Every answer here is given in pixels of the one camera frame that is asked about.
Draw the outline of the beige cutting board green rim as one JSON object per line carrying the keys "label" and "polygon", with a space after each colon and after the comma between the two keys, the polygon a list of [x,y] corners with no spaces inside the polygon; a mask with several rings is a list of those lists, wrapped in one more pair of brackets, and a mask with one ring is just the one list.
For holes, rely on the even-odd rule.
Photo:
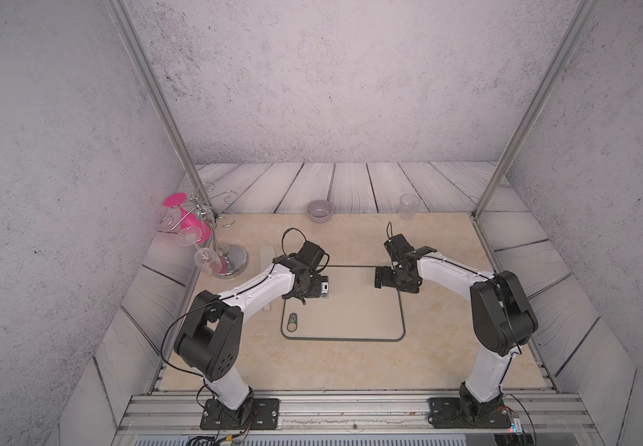
{"label": "beige cutting board green rim", "polygon": [[399,342],[406,335],[399,291],[374,286],[375,268],[330,266],[327,297],[284,302],[282,335],[289,340]]}

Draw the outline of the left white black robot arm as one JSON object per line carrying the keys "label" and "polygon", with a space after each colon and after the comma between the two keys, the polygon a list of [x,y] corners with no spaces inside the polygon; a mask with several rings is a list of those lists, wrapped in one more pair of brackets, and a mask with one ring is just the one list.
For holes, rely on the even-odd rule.
{"label": "left white black robot arm", "polygon": [[279,256],[256,277],[220,294],[196,295],[174,343],[174,352],[199,372],[211,390],[219,412],[240,426],[252,416],[254,390],[243,380],[235,362],[243,325],[274,299],[321,297],[328,292],[322,274],[330,256]]}

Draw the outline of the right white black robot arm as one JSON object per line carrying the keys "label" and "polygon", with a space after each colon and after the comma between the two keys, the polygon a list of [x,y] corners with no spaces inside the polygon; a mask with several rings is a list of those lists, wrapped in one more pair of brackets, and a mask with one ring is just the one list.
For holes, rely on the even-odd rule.
{"label": "right white black robot arm", "polygon": [[512,361],[539,328],[520,280],[511,271],[474,271],[431,247],[416,249],[400,238],[387,240],[384,248],[391,265],[375,270],[376,288],[417,294],[424,282],[435,282],[469,300],[480,347],[449,419],[472,427],[490,422],[503,407],[503,382]]}

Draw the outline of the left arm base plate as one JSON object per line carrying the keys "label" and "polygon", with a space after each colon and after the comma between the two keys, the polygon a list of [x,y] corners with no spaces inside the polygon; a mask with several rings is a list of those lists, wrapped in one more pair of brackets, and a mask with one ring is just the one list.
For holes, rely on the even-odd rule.
{"label": "left arm base plate", "polygon": [[236,410],[217,400],[205,402],[200,429],[202,430],[275,430],[280,415],[279,399],[247,399]]}

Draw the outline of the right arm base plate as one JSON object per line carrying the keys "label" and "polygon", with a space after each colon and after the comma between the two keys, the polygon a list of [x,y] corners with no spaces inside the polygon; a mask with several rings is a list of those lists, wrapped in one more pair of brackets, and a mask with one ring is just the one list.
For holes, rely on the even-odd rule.
{"label": "right arm base plate", "polygon": [[513,425],[502,399],[478,403],[473,398],[433,398],[428,403],[428,422],[434,429],[510,429]]}

